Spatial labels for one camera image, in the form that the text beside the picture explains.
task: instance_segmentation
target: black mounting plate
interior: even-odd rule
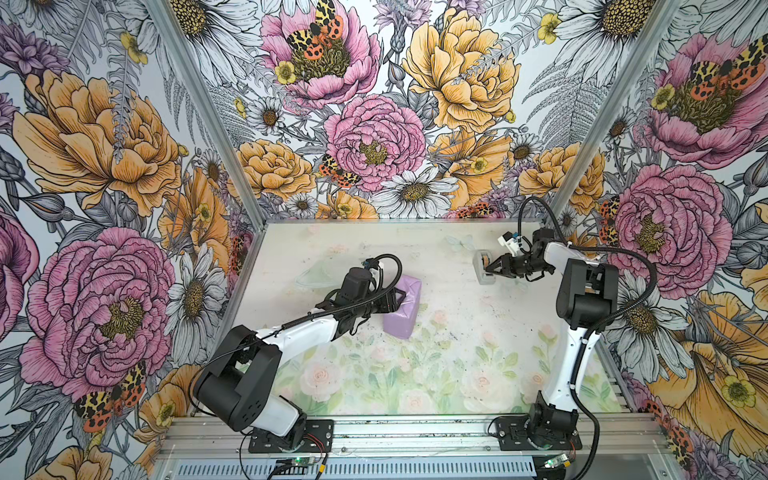
[[[528,433],[525,430],[525,423],[530,417],[527,414],[524,415],[504,415],[494,419],[493,424],[496,427],[496,435],[498,438],[498,447],[502,452],[510,451],[541,451],[537,449],[528,441]],[[574,432],[571,435],[563,435],[552,430],[546,430],[546,433],[535,435],[533,439],[536,445],[545,446],[552,445],[548,450],[542,451],[542,455],[549,455],[549,450],[571,450],[571,443],[573,443],[573,449],[581,450],[581,439],[578,433]]]
[[[315,438],[320,440],[326,452],[331,451],[333,444],[333,420],[307,420],[304,432],[314,435]],[[248,453],[288,453],[278,445],[278,442],[275,442],[275,435],[260,430],[250,437]],[[314,442],[304,439],[295,452],[317,453],[318,451],[319,449]]]

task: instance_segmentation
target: floral table mat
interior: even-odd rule
[[[552,360],[567,327],[552,301],[559,275],[536,284],[503,278],[478,284],[473,250],[503,253],[496,238],[514,229],[506,222],[269,225],[234,323],[259,329],[304,315],[335,288],[295,284],[318,260],[335,260],[346,270],[394,253],[403,273],[422,281],[412,336],[384,333],[381,316],[374,316],[355,336],[281,367],[273,393],[310,415],[527,412],[558,367]],[[394,268],[382,265],[387,284]],[[621,409],[596,356],[581,396],[595,412]]]

